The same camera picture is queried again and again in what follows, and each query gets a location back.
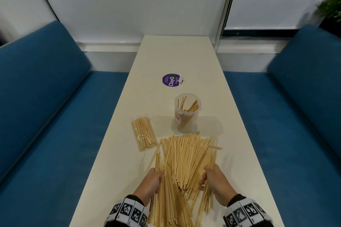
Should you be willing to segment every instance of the clear plastic cup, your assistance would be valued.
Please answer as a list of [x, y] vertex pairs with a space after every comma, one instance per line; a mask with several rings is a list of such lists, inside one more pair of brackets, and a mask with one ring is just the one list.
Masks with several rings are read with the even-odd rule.
[[[185, 110], [189, 110], [191, 106], [197, 101], [198, 109], [191, 112], [187, 112]], [[175, 123], [178, 127], [178, 130], [181, 133], [192, 133], [194, 130], [194, 126], [196, 125], [196, 119], [198, 118], [199, 111], [201, 110], [201, 101], [198, 96], [192, 93], [183, 93], [175, 97], [174, 100], [174, 108], [175, 108]]]

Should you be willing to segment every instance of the hand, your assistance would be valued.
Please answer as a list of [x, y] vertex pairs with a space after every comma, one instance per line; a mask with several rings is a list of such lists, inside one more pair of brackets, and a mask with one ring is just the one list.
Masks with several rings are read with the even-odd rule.
[[142, 200], [144, 206], [147, 206], [150, 202], [151, 197], [155, 193], [159, 192], [162, 175], [163, 172], [155, 172], [155, 169], [151, 168], [138, 186], [138, 188], [133, 193], [133, 195], [136, 195], [139, 199]]
[[230, 200], [237, 195], [237, 192], [228, 182], [224, 173], [221, 172], [218, 165], [214, 165], [211, 169], [208, 165], [204, 167], [205, 172], [202, 179], [199, 180], [199, 189], [204, 190], [205, 181], [207, 181], [209, 188], [212, 190], [216, 200], [222, 206], [227, 206]]

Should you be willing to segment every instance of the blue bench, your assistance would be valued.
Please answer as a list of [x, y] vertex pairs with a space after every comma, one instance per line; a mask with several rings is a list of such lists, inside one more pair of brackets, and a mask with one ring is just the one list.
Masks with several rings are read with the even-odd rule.
[[268, 73], [224, 74], [284, 225], [341, 226], [341, 39], [307, 25]]
[[0, 48], [0, 226], [69, 226], [128, 76], [90, 67], [59, 22]]

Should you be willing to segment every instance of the black and white patterned cuff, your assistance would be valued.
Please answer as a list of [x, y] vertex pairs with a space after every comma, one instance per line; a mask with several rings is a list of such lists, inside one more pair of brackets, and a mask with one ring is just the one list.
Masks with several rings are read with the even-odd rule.
[[223, 218], [227, 227], [250, 227], [264, 220], [272, 221], [256, 201], [249, 198], [230, 205]]
[[130, 227], [145, 227], [149, 210], [139, 202], [125, 198], [118, 200], [111, 210], [106, 222], [118, 221]]

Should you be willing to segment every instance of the purple sticker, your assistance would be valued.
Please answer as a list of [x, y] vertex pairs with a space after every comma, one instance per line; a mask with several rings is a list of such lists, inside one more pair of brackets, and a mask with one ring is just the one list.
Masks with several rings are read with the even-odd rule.
[[177, 74], [167, 74], [162, 78], [162, 82], [170, 87], [179, 86], [180, 84], [182, 84], [182, 81], [182, 77]]

